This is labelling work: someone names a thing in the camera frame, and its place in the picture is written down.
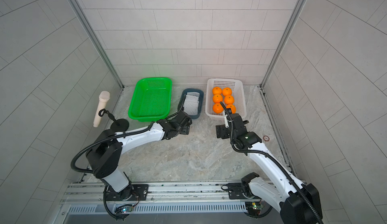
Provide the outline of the white foam net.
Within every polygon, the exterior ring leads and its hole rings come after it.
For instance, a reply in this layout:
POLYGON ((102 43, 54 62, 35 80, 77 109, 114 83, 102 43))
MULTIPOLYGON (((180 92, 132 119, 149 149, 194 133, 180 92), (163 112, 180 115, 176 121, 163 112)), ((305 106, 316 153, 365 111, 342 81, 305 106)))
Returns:
POLYGON ((200 93, 198 92, 187 92, 186 99, 189 101, 198 101, 200 97, 200 93))
POLYGON ((199 113, 199 101, 189 101, 185 99, 183 108, 187 115, 195 116, 199 113))

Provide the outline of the netted orange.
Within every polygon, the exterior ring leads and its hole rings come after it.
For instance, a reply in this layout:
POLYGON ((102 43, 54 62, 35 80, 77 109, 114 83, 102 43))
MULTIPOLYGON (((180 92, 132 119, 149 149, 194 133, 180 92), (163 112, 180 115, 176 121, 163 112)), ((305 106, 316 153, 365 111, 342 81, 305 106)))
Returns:
POLYGON ((235 99, 232 95, 227 95, 224 97, 224 103, 226 105, 234 104, 234 102, 235 102, 235 99))
POLYGON ((222 89, 222 95, 223 95, 223 96, 229 96, 229 95, 232 95, 232 89, 231 89, 231 88, 223 88, 223 89, 222 89))
POLYGON ((224 111, 222 105, 220 103, 215 103, 214 106, 213 106, 213 111, 216 113, 216 114, 220 114, 224 111))
POLYGON ((223 96, 221 94, 215 94, 212 98, 213 102, 216 104, 216 103, 220 103, 223 101, 223 96))
POLYGON ((230 109, 232 114, 235 114, 236 113, 236 107, 233 105, 233 104, 228 104, 226 106, 227 109, 230 109))

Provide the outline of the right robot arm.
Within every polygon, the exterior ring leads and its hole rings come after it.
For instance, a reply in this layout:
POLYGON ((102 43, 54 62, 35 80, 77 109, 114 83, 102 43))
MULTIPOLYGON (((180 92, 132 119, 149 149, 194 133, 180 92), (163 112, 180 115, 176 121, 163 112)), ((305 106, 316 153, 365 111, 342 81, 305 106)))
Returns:
POLYGON ((225 123, 217 125, 217 138, 229 139, 231 147, 252 159, 269 177, 268 184, 255 173, 242 179, 246 196, 258 196, 274 208, 285 224, 321 224, 322 209, 318 190, 312 184, 304 184, 291 174, 267 149, 262 139, 247 131, 247 121, 232 113, 224 103, 225 123))

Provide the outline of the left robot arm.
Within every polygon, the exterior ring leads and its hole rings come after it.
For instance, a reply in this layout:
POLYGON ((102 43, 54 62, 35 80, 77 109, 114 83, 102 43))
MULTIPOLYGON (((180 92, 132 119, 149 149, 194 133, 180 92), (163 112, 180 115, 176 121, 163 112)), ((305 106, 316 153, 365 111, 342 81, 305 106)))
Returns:
POLYGON ((124 132, 106 130, 106 138, 95 141, 73 157, 71 169, 93 174, 105 183, 106 189, 111 188, 120 198, 129 199, 134 188, 128 176, 118 168, 121 155, 147 143, 189 134, 192 120, 183 112, 184 100, 185 96, 180 99, 176 113, 151 122, 147 127, 124 132))

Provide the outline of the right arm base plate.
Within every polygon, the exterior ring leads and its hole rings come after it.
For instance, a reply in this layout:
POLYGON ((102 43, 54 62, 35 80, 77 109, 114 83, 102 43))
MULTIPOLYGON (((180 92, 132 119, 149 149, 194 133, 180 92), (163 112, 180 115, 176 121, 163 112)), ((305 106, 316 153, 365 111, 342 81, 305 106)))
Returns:
POLYGON ((222 190, 228 192, 229 199, 249 199, 246 194, 244 187, 240 182, 238 183, 227 183, 223 185, 222 190))

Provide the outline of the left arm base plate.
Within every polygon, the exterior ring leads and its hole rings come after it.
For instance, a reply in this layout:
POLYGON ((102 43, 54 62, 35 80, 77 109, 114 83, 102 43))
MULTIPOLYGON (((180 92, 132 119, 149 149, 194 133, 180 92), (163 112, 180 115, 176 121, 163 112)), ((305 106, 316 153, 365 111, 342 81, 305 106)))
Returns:
POLYGON ((121 192, 116 192, 111 186, 105 191, 106 201, 143 201, 146 200, 149 185, 130 184, 121 192))

